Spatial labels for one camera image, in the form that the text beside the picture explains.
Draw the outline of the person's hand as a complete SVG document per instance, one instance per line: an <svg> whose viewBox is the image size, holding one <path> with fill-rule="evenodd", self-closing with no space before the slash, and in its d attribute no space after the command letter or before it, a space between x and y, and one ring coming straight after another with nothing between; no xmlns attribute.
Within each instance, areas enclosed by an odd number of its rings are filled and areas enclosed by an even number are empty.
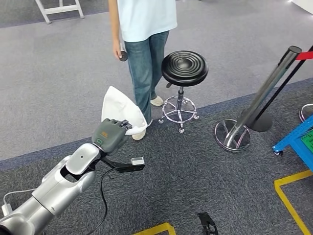
<svg viewBox="0 0 313 235"><path fill-rule="evenodd" d="M116 58L122 58L119 39L112 39L112 51Z"/></svg>

